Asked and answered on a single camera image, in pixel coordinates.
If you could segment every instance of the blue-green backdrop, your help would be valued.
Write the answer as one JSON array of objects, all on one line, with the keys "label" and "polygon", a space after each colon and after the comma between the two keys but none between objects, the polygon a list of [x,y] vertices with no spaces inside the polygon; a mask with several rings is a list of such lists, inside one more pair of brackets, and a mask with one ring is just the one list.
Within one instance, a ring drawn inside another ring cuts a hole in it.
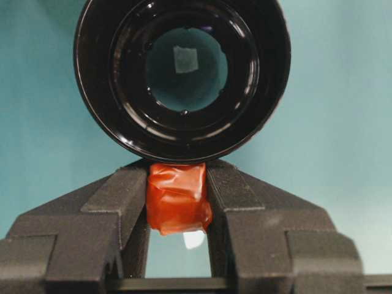
[{"label": "blue-green backdrop", "polygon": [[[72,43],[83,3],[0,0],[0,236],[23,211],[137,159],[80,99]],[[226,159],[324,206],[355,240],[366,272],[390,273],[392,1],[281,3],[293,53],[285,97],[263,131]],[[163,248],[174,256],[169,274],[206,271],[205,252],[188,256],[177,237],[154,238],[150,268],[168,262],[159,261]],[[195,271],[184,271],[185,261]]]}]

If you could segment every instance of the orange tape wrap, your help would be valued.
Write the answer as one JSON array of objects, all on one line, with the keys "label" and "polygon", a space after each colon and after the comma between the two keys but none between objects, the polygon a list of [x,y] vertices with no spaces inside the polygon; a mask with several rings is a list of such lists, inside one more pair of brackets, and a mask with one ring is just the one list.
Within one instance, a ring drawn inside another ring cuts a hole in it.
[{"label": "orange tape wrap", "polygon": [[151,166],[147,188],[147,220],[151,228],[161,235],[206,232],[212,219],[205,164]]}]

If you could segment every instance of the camera lens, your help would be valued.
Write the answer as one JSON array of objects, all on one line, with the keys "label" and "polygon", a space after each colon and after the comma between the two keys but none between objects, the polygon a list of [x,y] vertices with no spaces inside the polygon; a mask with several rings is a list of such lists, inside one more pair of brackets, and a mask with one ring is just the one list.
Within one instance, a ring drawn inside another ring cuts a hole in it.
[{"label": "camera lens", "polygon": [[275,0],[90,0],[75,39],[93,117],[161,162],[203,162],[244,144],[275,109],[289,68]]}]

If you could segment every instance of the black lens barrel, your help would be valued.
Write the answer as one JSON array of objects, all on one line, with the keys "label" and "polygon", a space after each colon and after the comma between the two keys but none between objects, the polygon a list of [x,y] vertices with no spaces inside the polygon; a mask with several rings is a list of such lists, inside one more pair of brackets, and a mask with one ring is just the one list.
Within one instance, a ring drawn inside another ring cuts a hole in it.
[{"label": "black lens barrel", "polygon": [[[196,111],[160,103],[146,80],[154,42],[178,28],[207,32],[227,57],[227,81]],[[275,0],[89,0],[75,38],[81,95],[120,145],[160,162],[224,156],[266,123],[283,95],[290,39]]]}]

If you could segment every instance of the red wrapped object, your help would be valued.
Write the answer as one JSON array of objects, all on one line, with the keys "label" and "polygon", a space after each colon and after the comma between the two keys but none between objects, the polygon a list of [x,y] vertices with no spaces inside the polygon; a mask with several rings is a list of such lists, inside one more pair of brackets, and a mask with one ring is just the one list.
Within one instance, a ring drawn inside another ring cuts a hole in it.
[{"label": "red wrapped object", "polygon": [[206,165],[154,164],[147,188],[147,220],[161,235],[206,231],[213,219],[207,201]]}]

